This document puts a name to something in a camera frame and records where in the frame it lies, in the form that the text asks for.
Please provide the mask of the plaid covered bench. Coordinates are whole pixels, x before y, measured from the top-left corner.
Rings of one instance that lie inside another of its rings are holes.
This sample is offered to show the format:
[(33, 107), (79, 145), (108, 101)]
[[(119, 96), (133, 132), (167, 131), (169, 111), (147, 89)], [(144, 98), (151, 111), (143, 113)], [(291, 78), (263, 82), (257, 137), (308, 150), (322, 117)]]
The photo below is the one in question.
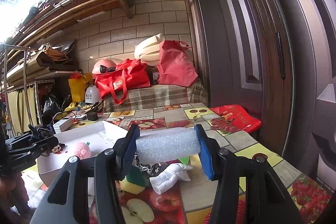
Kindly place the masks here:
[(183, 105), (187, 103), (209, 102), (208, 92), (200, 80), (196, 80), (189, 87), (177, 85), (153, 85), (148, 88), (132, 89), (127, 92), (127, 97), (120, 105), (116, 104), (108, 94), (104, 99), (103, 111), (144, 110), (168, 105)]

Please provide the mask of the white cloth doll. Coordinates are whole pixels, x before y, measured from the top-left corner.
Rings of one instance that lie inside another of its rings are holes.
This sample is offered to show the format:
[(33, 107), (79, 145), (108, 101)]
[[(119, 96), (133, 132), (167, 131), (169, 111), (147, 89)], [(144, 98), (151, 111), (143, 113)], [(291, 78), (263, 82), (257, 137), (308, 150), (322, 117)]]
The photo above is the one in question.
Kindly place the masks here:
[(158, 176), (149, 178), (151, 187), (157, 194), (163, 194), (171, 189), (179, 180), (191, 181), (187, 171), (192, 169), (192, 166), (184, 165), (182, 163), (170, 164)]

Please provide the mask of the black white patterned cloth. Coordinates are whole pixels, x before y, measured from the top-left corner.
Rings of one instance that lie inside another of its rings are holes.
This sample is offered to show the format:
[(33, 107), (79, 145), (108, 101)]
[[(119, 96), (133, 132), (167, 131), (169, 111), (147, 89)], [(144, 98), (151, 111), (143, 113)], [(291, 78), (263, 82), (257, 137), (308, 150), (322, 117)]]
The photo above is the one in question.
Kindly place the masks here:
[(141, 172), (147, 173), (151, 177), (157, 176), (162, 169), (161, 163), (155, 163), (155, 164), (141, 163), (137, 154), (134, 155), (134, 160), (135, 160), (135, 166), (139, 168)]

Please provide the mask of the white shallow tray box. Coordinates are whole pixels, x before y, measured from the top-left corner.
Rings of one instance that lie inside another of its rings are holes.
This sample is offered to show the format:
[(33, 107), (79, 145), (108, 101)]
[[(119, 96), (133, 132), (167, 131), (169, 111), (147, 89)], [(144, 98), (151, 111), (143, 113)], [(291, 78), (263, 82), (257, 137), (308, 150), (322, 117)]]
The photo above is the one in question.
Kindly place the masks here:
[(78, 128), (55, 134), (60, 143), (65, 144), (60, 154), (51, 153), (48, 157), (37, 159), (39, 176), (46, 186), (50, 186), (66, 161), (75, 154), (78, 143), (87, 143), (91, 155), (112, 148), (116, 141), (125, 137), (127, 131), (106, 121), (80, 126)]

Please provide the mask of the cream foam roll stack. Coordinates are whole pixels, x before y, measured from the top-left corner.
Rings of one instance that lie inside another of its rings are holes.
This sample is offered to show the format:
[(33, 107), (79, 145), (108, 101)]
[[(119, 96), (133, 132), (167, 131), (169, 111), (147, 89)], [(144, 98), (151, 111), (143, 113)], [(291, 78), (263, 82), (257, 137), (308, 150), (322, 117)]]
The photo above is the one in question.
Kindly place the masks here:
[(160, 43), (165, 40), (163, 34), (151, 36), (135, 47), (134, 57), (150, 66), (159, 64)]

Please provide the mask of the pink helmet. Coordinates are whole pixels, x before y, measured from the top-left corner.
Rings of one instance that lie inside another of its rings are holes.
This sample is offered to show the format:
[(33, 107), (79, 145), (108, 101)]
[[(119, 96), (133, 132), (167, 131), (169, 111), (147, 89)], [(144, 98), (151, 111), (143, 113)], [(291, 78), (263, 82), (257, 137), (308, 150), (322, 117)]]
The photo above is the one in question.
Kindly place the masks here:
[(109, 73), (116, 70), (117, 64), (110, 59), (101, 59), (95, 63), (92, 69), (93, 75)]

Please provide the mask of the fruit pattern tablecloth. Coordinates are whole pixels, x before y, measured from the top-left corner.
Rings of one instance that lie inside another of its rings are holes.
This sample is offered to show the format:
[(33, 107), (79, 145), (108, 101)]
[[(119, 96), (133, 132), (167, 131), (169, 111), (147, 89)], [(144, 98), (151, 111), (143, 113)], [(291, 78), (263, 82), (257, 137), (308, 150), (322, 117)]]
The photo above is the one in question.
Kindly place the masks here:
[[(48, 191), (32, 223), (335, 223), (335, 195), (253, 137), (217, 133), (206, 107), (175, 112), (205, 119), (167, 128), (164, 112), (135, 111), (58, 133), (64, 151), (38, 160)], [(190, 180), (162, 194), (135, 171), (182, 157)]]

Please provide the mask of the white foam block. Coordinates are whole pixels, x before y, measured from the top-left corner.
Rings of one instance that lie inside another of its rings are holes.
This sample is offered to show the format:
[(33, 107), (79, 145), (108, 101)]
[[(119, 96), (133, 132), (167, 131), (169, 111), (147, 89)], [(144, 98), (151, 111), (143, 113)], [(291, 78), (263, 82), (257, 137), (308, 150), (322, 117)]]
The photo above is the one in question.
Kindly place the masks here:
[(141, 133), (136, 139), (136, 154), (142, 164), (156, 164), (200, 153), (197, 132), (176, 127)]

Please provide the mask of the pink fluffy pompom keychain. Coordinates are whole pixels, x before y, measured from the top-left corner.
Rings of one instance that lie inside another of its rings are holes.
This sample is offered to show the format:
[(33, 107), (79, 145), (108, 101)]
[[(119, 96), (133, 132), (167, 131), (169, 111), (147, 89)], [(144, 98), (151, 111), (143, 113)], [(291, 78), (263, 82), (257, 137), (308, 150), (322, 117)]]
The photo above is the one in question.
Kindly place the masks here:
[(91, 149), (87, 143), (77, 143), (74, 152), (74, 156), (77, 156), (80, 160), (88, 159), (91, 157)]

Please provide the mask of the black charger block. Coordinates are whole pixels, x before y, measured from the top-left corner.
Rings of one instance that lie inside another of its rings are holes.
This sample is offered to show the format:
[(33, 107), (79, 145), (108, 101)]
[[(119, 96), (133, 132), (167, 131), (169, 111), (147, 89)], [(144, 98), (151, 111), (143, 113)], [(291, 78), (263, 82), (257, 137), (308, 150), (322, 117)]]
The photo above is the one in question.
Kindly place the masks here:
[(89, 111), (86, 113), (87, 119), (89, 121), (97, 121), (98, 120), (98, 114), (96, 112)]

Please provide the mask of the yellow shopping bag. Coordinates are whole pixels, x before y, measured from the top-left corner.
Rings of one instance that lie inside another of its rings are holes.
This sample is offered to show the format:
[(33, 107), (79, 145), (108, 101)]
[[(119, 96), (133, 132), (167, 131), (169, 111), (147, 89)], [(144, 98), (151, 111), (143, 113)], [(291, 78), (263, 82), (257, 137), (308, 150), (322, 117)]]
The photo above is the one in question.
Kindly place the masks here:
[(68, 84), (71, 91), (72, 101), (77, 103), (83, 102), (85, 100), (86, 89), (93, 84), (92, 74), (74, 72), (70, 75)]

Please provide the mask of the red non-woven bag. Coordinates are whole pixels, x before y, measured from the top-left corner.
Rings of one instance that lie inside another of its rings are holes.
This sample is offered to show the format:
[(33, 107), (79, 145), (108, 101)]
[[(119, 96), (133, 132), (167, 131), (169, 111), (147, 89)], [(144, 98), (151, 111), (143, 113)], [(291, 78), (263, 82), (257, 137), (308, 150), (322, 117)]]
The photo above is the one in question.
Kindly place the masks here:
[(189, 87), (198, 74), (186, 51), (189, 45), (179, 40), (164, 40), (159, 45), (159, 65), (157, 66), (160, 85)]

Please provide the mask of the black plastic bag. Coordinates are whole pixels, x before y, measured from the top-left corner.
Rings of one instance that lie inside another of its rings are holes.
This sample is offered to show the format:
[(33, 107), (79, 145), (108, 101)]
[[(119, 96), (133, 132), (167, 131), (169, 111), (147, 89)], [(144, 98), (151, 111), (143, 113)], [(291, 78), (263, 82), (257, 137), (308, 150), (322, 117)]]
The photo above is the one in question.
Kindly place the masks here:
[(71, 102), (71, 95), (65, 96), (61, 101), (52, 93), (46, 96), (42, 115), (43, 124), (50, 124), (52, 122), (52, 118), (57, 113), (62, 113)]

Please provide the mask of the metal shelf rack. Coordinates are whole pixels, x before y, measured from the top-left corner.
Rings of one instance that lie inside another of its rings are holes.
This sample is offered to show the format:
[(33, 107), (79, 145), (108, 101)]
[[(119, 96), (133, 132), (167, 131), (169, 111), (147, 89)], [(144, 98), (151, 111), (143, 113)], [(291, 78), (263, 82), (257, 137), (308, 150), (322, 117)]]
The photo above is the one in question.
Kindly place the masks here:
[(43, 126), (46, 96), (52, 93), (61, 101), (70, 95), (68, 79), (80, 71), (76, 58), (49, 46), (1, 45), (1, 100), (11, 133), (24, 133), (29, 124)]

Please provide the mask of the brown wooden door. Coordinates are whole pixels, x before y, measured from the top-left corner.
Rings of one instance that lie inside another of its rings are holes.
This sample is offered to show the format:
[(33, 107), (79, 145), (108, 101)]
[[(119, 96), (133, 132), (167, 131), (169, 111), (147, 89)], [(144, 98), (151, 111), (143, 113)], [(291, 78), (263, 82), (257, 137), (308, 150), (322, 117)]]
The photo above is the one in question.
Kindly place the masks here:
[(261, 120), (258, 141), (307, 174), (335, 175), (335, 0), (188, 0), (211, 106)]

